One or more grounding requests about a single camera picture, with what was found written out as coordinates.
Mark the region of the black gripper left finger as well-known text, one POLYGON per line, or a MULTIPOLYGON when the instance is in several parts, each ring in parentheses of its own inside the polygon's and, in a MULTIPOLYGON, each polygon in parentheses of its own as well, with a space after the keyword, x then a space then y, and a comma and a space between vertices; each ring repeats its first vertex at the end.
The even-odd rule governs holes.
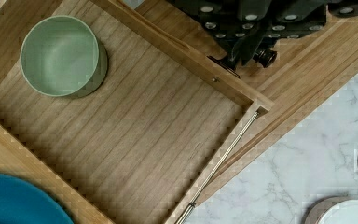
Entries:
POLYGON ((176 7, 200 24, 227 54, 220 60, 234 69, 241 59, 240 45, 255 24, 237 18, 239 0, 176 0, 176 7))

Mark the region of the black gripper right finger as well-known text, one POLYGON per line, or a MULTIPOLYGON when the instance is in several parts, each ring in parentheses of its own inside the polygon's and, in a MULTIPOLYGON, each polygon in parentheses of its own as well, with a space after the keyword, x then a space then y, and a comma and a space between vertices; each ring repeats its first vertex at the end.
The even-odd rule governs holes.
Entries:
POLYGON ((258 49, 271 49, 280 39, 299 39, 322 30, 326 14, 358 16, 358 0, 241 0, 239 18, 255 24, 240 45, 241 65, 258 49))

